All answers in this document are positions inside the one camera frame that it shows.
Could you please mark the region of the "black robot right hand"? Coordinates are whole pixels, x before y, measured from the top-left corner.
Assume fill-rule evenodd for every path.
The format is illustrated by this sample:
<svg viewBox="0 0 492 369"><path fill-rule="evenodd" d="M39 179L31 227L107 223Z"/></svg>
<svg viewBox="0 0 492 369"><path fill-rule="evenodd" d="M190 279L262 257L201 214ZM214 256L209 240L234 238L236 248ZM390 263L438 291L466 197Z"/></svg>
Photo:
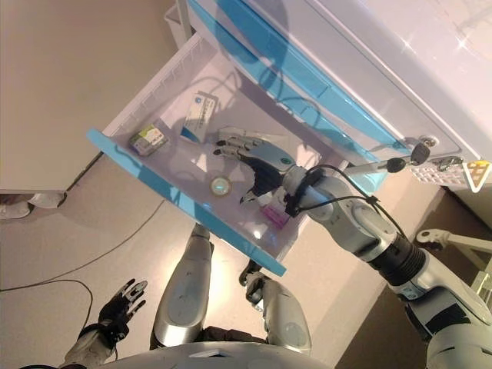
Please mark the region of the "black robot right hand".
<svg viewBox="0 0 492 369"><path fill-rule="evenodd" d="M230 135L220 139L215 143L213 154L236 159L253 171L253 185L241 196L241 204L277 190L285 175L296 165L282 148L254 136Z"/></svg>

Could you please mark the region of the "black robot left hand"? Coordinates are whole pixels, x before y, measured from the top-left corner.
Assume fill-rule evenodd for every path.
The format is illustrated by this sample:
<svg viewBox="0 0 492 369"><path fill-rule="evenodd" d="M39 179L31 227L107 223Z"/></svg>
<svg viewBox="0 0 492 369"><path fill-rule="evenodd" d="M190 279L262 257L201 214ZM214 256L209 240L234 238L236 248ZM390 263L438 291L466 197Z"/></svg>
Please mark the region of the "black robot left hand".
<svg viewBox="0 0 492 369"><path fill-rule="evenodd" d="M136 282L132 278L100 310L98 322L104 326L103 332L112 341L119 342L128 335L129 321L146 303L143 295L147 286L146 280Z"/></svg>

